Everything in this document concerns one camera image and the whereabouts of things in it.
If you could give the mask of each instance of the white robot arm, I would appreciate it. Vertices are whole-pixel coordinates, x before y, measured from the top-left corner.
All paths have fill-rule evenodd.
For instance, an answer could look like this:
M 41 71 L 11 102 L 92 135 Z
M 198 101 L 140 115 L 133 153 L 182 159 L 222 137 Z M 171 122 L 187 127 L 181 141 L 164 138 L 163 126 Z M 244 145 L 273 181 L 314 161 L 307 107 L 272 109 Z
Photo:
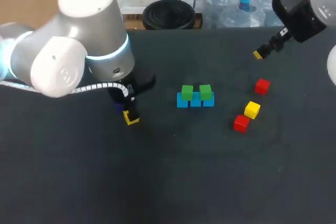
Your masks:
M 9 23 L 0 26 L 2 80 L 17 78 L 28 86 L 2 81 L 11 87 L 49 97 L 95 88 L 127 88 L 114 83 L 134 68 L 117 0 L 58 0 L 59 13 L 45 26 Z M 77 88 L 88 63 L 103 83 Z

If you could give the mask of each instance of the small yellow block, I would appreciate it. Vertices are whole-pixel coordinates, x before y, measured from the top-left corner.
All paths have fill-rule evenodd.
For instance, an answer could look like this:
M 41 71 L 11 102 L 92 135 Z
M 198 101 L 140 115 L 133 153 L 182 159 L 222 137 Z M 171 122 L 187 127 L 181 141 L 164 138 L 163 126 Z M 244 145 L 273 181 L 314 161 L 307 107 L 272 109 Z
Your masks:
M 255 119 L 260 110 L 260 105 L 255 102 L 249 102 L 245 108 L 244 115 L 248 118 Z
M 258 51 L 254 51 L 253 54 L 258 60 L 262 60 L 262 57 L 261 57 L 260 53 L 258 53 Z
M 128 113 L 129 113 L 128 110 L 122 112 L 122 114 L 124 115 L 124 118 L 125 118 L 125 121 L 126 121 L 127 125 L 138 123 L 140 121 L 140 118 L 135 119 L 133 121 L 130 121 L 130 119 L 128 118 Z

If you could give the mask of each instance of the toy block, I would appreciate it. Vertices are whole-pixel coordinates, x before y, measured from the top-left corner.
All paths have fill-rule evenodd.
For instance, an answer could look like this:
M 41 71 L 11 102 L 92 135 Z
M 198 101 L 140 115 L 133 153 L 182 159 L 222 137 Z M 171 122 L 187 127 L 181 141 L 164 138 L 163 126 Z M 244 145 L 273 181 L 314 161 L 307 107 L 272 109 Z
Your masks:
M 190 101 L 190 107 L 201 107 L 201 94 L 199 92 L 193 92 L 193 100 Z
M 260 110 L 260 105 L 255 102 L 249 102 L 245 108 L 244 115 L 248 118 L 255 119 Z
M 191 101 L 193 99 L 194 86 L 182 85 L 182 100 Z
M 239 132 L 244 133 L 247 129 L 249 121 L 250 121 L 250 119 L 247 118 L 246 116 L 238 115 L 234 124 L 233 124 L 233 129 L 235 131 L 239 131 Z
M 255 92 L 257 94 L 267 94 L 269 86 L 271 85 L 271 83 L 269 81 L 266 81 L 264 79 L 260 79 L 255 87 Z
M 122 115 L 122 111 L 123 111 L 123 105 L 122 104 L 120 104 L 120 103 L 116 103 L 115 104 L 115 107 L 116 107 L 116 110 L 117 110 L 117 113 L 119 114 L 119 115 Z
M 188 101 L 182 99 L 182 93 L 177 93 L 177 107 L 188 108 Z
M 199 90 L 201 93 L 201 100 L 206 101 L 206 100 L 211 100 L 212 99 L 212 90 L 210 85 L 200 85 Z
M 211 99 L 203 101 L 203 107 L 213 107 L 215 106 L 215 94 L 211 92 Z
M 128 118 L 128 114 L 129 114 L 128 110 L 124 110 L 122 113 L 124 115 L 124 118 L 125 118 L 125 121 L 126 121 L 127 125 L 138 123 L 140 121 L 140 118 L 137 118 L 137 119 L 135 119 L 133 121 L 130 121 L 130 119 Z

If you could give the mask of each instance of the table surface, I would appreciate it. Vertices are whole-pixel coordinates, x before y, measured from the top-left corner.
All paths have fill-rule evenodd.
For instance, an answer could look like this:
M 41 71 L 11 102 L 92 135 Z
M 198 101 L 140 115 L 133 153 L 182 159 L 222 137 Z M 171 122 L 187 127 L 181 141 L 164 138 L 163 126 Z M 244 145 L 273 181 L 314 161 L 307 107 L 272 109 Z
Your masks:
M 0 223 L 336 223 L 336 31 L 255 60 L 276 31 L 131 32 L 158 79 L 133 126 L 105 90 L 0 88 Z M 177 109 L 183 84 L 211 84 L 215 107 Z M 260 113 L 234 132 L 249 101 Z

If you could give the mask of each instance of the cable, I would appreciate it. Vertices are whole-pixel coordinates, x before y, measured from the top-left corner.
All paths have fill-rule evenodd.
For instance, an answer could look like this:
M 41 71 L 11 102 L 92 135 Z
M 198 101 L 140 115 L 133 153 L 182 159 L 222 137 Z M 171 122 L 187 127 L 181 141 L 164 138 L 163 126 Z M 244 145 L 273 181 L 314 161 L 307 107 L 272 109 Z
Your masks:
M 15 88 L 15 89 L 35 92 L 35 93 L 41 93 L 31 86 L 20 84 L 20 83 L 15 83 L 15 82 L 10 82 L 10 81 L 0 81 L 0 85 L 4 85 L 4 86 Z M 75 88 L 69 94 L 78 94 L 78 93 L 83 93 L 83 92 L 87 92 L 87 91 L 91 91 L 95 89 L 108 89 L 108 88 L 120 89 L 124 97 L 128 97 L 129 95 L 128 89 L 124 85 L 120 83 L 115 83 L 115 82 L 97 83 L 97 84 L 87 85 L 87 86 L 80 87 L 80 88 Z
M 106 89 L 106 88 L 120 89 L 122 91 L 124 97 L 128 97 L 128 95 L 129 95 L 128 89 L 124 85 L 122 85 L 120 83 L 115 83 L 115 82 L 104 82 L 104 83 L 87 85 L 87 86 L 84 86 L 84 87 L 76 88 L 76 89 L 72 90 L 69 94 L 78 94 L 78 93 L 83 93 L 83 92 L 90 91 L 90 90 Z

